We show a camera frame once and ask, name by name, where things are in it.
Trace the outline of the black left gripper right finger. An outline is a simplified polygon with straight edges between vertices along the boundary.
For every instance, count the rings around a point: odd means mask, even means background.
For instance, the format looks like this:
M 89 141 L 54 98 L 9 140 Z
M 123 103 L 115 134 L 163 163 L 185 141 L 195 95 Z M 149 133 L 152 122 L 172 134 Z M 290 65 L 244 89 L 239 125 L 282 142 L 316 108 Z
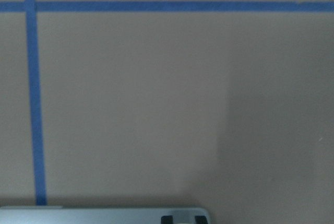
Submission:
M 207 224 L 207 217 L 206 216 L 195 216 L 195 223 L 196 224 Z

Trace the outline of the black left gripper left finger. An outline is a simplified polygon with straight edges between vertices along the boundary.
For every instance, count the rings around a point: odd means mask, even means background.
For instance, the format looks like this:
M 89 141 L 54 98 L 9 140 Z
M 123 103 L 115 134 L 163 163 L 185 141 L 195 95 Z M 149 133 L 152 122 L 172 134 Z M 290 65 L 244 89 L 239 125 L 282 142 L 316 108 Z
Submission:
M 173 224 L 173 216 L 162 216 L 161 217 L 161 224 Z

